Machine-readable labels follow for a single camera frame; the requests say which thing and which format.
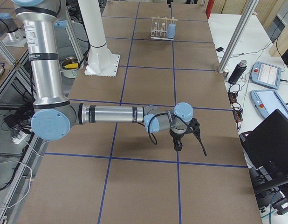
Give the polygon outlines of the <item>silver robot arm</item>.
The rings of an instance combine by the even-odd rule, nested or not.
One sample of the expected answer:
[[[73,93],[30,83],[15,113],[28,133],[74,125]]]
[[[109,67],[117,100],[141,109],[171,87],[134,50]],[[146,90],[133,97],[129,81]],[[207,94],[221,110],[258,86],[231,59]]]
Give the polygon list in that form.
[[[96,0],[78,2],[86,35],[89,56],[85,68],[86,83],[78,77],[68,97],[64,95],[61,66],[55,40],[54,26],[66,11],[60,0],[16,0],[17,17],[23,22],[29,60],[34,75],[37,97],[31,120],[33,132],[44,140],[54,141],[65,137],[76,125],[97,122],[130,122],[145,127],[150,140],[162,130],[169,130],[174,149],[182,149],[181,139],[186,134],[199,135],[199,124],[188,103],[178,103],[165,112],[154,106],[102,106],[87,105],[94,94],[102,96],[108,87],[99,87],[90,79],[92,75],[114,77],[120,56],[113,54],[106,43],[99,4]]]

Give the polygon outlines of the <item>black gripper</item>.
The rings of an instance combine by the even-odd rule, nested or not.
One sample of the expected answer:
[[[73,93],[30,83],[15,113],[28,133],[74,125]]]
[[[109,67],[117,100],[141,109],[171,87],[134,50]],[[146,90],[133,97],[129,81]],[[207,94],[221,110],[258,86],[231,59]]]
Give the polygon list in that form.
[[[183,147],[181,139],[183,138],[184,134],[183,133],[176,133],[176,132],[172,131],[171,129],[169,130],[169,134],[173,138],[174,149],[176,151],[181,151],[182,147]]]

